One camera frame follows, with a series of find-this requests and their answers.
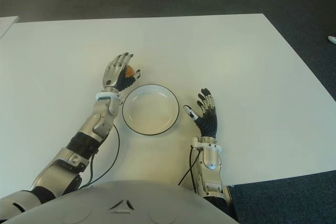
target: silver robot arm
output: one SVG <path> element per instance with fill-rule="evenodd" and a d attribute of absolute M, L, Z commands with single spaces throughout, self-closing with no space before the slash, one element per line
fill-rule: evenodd
<path fill-rule="evenodd" d="M 132 57 L 133 54 L 126 52 L 108 64 L 103 90 L 96 95 L 92 114 L 36 177 L 30 191 L 17 191 L 0 199 L 0 223 L 79 188 L 82 181 L 79 173 L 84 172 L 113 127 L 121 104 L 119 92 L 140 77 L 139 70 L 127 77 Z"/>
<path fill-rule="evenodd" d="M 230 192 L 224 186 L 220 177 L 222 160 L 219 153 L 222 147 L 217 144 L 217 116 L 215 101 L 208 89 L 202 89 L 198 94 L 203 117 L 195 113 L 188 105 L 184 105 L 185 112 L 194 120 L 201 132 L 201 137 L 193 138 L 192 147 L 198 149 L 199 156 L 196 161 L 198 177 L 196 180 L 196 193 L 208 200 L 223 212 L 236 218 Z"/>

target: wire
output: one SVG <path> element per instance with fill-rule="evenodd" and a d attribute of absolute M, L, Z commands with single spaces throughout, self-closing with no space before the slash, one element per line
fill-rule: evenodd
<path fill-rule="evenodd" d="M 92 177 L 93 177 L 93 158 L 94 158 L 94 156 L 95 156 L 95 155 L 93 154 L 93 155 L 92 155 L 92 158 L 91 158 L 91 163 L 90 163 L 90 179 L 89 179 L 89 181 L 88 181 L 85 185 L 81 186 L 79 189 L 82 189 L 82 188 L 84 188 L 84 187 L 87 187 L 87 186 L 89 186 L 89 185 L 92 185 L 94 182 L 96 182 L 97 180 L 101 179 L 106 173 L 109 172 L 109 170 L 110 170 L 110 169 L 114 166 L 114 164 L 116 163 L 117 158 L 118 158 L 118 155 L 119 155 L 119 150 L 120 150 L 120 135 L 119 135 L 119 131 L 118 131 L 117 127 L 116 127 L 115 125 L 113 125 L 113 126 L 114 126 L 115 131 L 117 132 L 117 135 L 118 135 L 118 150 L 117 150 L 117 154 L 116 154 L 116 157 L 115 157 L 115 159 L 114 159 L 112 165 L 106 170 L 106 172 L 104 172 L 102 175 L 100 175 L 98 178 L 96 178 L 94 181 L 92 181 Z"/>
<path fill-rule="evenodd" d="M 93 159 L 94 159 L 94 156 L 95 155 L 93 154 L 92 157 L 91 157 L 91 161 L 90 161 L 90 179 L 89 179 L 89 181 L 85 185 L 82 185 L 81 187 L 79 187 L 79 189 L 87 187 L 91 183 L 91 181 L 92 181 L 92 178 L 93 178 Z"/>
<path fill-rule="evenodd" d="M 190 154 L 189 154 L 189 169 L 188 169 L 187 172 L 184 174 L 184 176 L 181 178 L 181 180 L 180 180 L 180 182 L 178 183 L 178 185 L 180 185 L 180 184 L 182 183 L 182 181 L 184 180 L 185 176 L 187 176 L 187 174 L 188 174 L 189 172 L 191 172 L 191 177 L 192 177 L 192 182 L 193 182 L 194 192 L 197 193 L 197 191 L 196 191 L 196 186 L 195 186 L 194 176 L 193 176 L 193 174 L 192 174 L 192 168 L 194 167 L 196 161 L 198 160 L 198 157 L 200 156 L 201 151 L 200 151 L 199 149 L 197 149 L 197 150 L 198 150 L 198 155 L 197 155 L 197 157 L 196 157 L 194 163 L 191 164 L 191 157 L 192 157 L 193 148 L 194 148 L 194 147 L 191 146 Z"/>
<path fill-rule="evenodd" d="M 189 155 L 189 169 L 190 169 L 190 176 L 191 176 L 191 181 L 193 182 L 193 188 L 194 188 L 194 193 L 197 194 L 196 186 L 195 186 L 195 180 L 194 180 L 194 175 L 193 175 L 193 166 L 191 165 L 191 156 L 193 152 L 193 146 L 191 146 L 190 149 L 190 155 Z"/>

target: plate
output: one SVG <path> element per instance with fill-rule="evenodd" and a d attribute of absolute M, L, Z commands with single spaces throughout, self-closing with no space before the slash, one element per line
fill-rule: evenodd
<path fill-rule="evenodd" d="M 125 99 L 122 116 L 129 128 L 143 135 L 158 135 L 177 120 L 179 102 L 164 86 L 148 84 L 134 89 Z"/>

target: white table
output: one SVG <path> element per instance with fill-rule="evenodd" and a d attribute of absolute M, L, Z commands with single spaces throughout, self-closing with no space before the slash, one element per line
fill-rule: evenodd
<path fill-rule="evenodd" d="M 101 182 L 176 184 L 198 135 L 182 105 L 197 110 L 203 87 L 217 105 L 225 184 L 336 169 L 336 103 L 262 14 L 19 23 L 0 43 L 0 197 L 29 189 L 67 145 L 91 113 L 106 65 L 125 51 L 135 53 L 131 65 L 142 77 L 123 96 L 158 83 L 176 94 L 180 115 L 169 131 L 143 136 L 120 112 L 121 152 Z M 113 132 L 95 177 L 116 151 Z"/>

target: small orange object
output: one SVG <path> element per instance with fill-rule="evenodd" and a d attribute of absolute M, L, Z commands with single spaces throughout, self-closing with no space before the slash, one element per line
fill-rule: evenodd
<path fill-rule="evenodd" d="M 127 66 L 127 70 L 126 70 L 125 77 L 131 77 L 131 76 L 134 75 L 134 74 L 135 74 L 134 69 L 133 69 L 130 65 L 128 65 L 128 66 Z"/>

